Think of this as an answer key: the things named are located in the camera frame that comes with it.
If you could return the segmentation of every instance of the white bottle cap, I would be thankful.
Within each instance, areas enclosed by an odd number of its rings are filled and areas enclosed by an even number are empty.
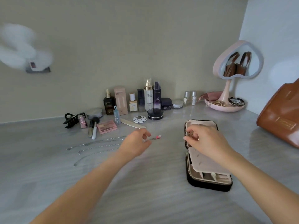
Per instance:
[[[130,93],[130,101],[136,100],[135,93]]]

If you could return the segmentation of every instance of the open jewelry case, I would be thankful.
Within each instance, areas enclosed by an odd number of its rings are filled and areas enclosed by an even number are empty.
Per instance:
[[[185,122],[185,136],[187,136],[186,129],[192,124],[207,125],[218,130],[217,124],[213,121],[191,119]],[[185,146],[188,149],[186,154],[188,182],[195,187],[228,192],[233,185],[229,170],[201,154],[186,141]]]

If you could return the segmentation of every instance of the pink box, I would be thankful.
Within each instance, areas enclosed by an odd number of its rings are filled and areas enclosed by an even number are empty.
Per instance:
[[[117,126],[113,120],[107,122],[98,123],[97,128],[99,129],[100,134],[108,133],[110,131],[117,130]]]

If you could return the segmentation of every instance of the black and white disc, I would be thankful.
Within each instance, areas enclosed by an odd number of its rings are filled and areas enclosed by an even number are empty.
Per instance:
[[[145,116],[135,116],[133,118],[133,122],[135,123],[144,123],[147,120],[147,117]]]

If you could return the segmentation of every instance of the white wall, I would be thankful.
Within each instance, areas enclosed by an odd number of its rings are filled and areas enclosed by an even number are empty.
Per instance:
[[[161,79],[162,96],[224,86],[217,57],[238,40],[247,0],[0,0],[0,23],[47,36],[50,74],[0,63],[0,122],[103,107],[106,88]]]
[[[238,80],[235,91],[248,110],[259,114],[282,84],[299,78],[299,0],[249,0],[240,40],[264,56],[261,73]]]

